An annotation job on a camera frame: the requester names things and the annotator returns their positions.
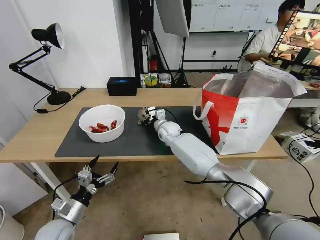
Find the red and white bag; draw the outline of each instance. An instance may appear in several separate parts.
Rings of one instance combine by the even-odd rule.
[[[257,96],[259,90],[269,97]],[[196,105],[193,115],[201,120],[219,154],[257,152],[292,98],[304,93],[303,85],[289,73],[257,64],[254,71],[213,76],[202,88],[201,116],[195,115]],[[241,97],[244,94],[254,97]]]

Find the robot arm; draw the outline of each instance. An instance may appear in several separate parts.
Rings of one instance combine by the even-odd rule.
[[[164,121],[163,109],[154,110],[154,116],[161,116],[154,123],[158,136],[173,154],[194,174],[209,180],[232,180],[242,182],[257,189],[268,202],[273,195],[272,190],[258,178],[241,167],[230,167],[219,162],[216,153],[200,139],[190,133],[183,133],[177,123]],[[224,199],[233,211],[242,218],[249,216],[251,208],[255,210],[263,206],[262,198],[253,190],[233,184]]]
[[[99,156],[93,159],[87,166],[78,172],[78,192],[73,194],[68,202],[56,198],[51,208],[60,217],[44,225],[36,234],[35,240],[73,240],[75,228],[85,216],[85,210],[89,206],[92,195],[97,188],[112,183],[117,171],[118,162],[113,166],[109,174],[101,176],[91,171]]]
[[[158,137],[173,154],[194,174],[209,180],[232,180],[245,183],[258,190],[267,202],[272,198],[272,190],[241,167],[230,167],[219,162],[216,153],[200,139],[184,133],[177,123],[165,120],[165,110],[143,108],[138,113],[139,123],[151,124]],[[252,216],[263,206],[262,198],[253,190],[232,184],[224,195],[227,205],[242,219]],[[263,240],[311,240],[320,239],[320,233],[301,219],[282,213],[265,213],[253,219]]]

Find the lamp arm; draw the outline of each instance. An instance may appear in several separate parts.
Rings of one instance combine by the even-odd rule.
[[[40,85],[41,87],[47,89],[48,91],[50,91],[51,93],[58,93],[58,91],[55,89],[55,87],[50,87],[49,85],[47,85],[46,83],[30,76],[29,74],[25,73],[22,71],[23,68],[29,66],[30,64],[38,61],[39,59],[47,56],[48,54],[50,54],[50,49],[51,49],[51,46],[49,45],[43,45],[41,48],[39,48],[37,51],[34,51],[33,53],[29,54],[28,56],[20,59],[19,61],[17,62],[14,62],[14,63],[11,63],[9,64],[9,68],[10,70],[20,74],[21,76],[31,80],[32,82]],[[45,54],[33,59],[33,60],[27,60],[25,61],[26,59],[30,58],[31,56],[35,55],[36,53],[40,52],[40,51],[44,51]]]

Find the black box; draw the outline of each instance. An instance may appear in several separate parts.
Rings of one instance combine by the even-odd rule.
[[[109,96],[136,96],[137,79],[135,77],[110,77],[107,88]]]

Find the bag handle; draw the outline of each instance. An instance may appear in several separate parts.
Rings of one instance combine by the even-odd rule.
[[[197,96],[197,98],[196,98],[196,101],[195,101],[194,104],[193,104],[193,116],[194,116],[194,118],[195,118],[196,120],[202,120],[202,119],[204,119],[205,117],[207,117],[210,108],[213,106],[213,102],[208,101],[208,102],[206,103],[206,105],[204,106],[203,110],[202,110],[201,116],[200,116],[200,117],[197,117],[197,116],[196,116],[196,108],[197,108],[197,102],[198,102],[199,96],[200,96],[200,93],[198,94],[198,96]]]

